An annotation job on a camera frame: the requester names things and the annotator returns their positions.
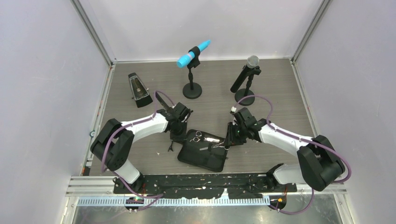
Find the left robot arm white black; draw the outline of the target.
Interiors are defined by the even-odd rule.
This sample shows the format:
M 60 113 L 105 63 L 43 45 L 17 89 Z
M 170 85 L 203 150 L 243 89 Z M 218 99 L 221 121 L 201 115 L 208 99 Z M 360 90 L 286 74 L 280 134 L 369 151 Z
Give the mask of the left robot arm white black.
M 143 180 L 140 171 L 128 159 L 132 144 L 157 133 L 170 132 L 173 137 L 182 137 L 191 113 L 191 109 L 177 103 L 141 119 L 123 122 L 110 119 L 97 135 L 90 151 L 104 160 L 105 168 L 125 181 L 130 192 L 138 193 L 142 190 Z

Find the silver scissors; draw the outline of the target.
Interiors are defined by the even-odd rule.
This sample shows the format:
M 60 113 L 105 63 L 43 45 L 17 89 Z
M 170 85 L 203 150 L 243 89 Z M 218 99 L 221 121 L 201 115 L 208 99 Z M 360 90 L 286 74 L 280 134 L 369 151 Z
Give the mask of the silver scissors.
M 212 137 L 204 137 L 201 131 L 196 131 L 195 136 L 190 140 L 190 142 L 200 142 L 200 141 L 220 143 L 220 139 L 216 139 Z
M 224 142 L 219 142 L 213 145 L 212 148 L 223 148 L 224 150 L 229 150 L 230 146 L 226 145 Z

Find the black zip tool case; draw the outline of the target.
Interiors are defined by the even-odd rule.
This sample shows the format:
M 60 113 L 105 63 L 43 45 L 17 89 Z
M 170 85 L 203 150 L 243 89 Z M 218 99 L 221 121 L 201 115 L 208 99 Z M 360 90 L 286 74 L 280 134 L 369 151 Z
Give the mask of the black zip tool case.
M 191 129 L 187 132 L 187 139 L 183 142 L 177 159 L 199 168 L 204 168 L 212 172 L 222 172 L 227 159 L 227 150 L 223 148 L 212 148 L 217 143 L 200 141 L 190 142 L 197 130 Z M 225 138 L 201 131 L 204 137 L 220 139 L 224 142 Z

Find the black hair clip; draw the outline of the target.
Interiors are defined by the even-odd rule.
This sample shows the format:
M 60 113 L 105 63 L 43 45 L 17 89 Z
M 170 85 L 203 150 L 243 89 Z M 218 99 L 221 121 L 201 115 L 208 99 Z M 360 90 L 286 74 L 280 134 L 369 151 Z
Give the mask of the black hair clip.
M 171 140 L 170 146 L 168 147 L 168 152 L 173 152 L 174 151 L 173 143 L 174 143 L 174 140 Z

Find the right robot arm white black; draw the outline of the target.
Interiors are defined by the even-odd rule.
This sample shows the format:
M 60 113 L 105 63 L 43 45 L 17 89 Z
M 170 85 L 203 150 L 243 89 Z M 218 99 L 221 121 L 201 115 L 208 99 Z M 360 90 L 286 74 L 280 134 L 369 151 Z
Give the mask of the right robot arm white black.
M 232 144 L 243 144 L 247 139 L 273 145 L 298 159 L 298 164 L 279 164 L 267 172 L 267 187 L 279 191 L 288 183 L 306 183 L 316 191 L 323 191 L 341 176 L 346 167 L 335 155 L 330 141 L 323 135 L 309 137 L 287 131 L 266 120 L 257 120 L 243 107 L 231 108 L 233 115 Z

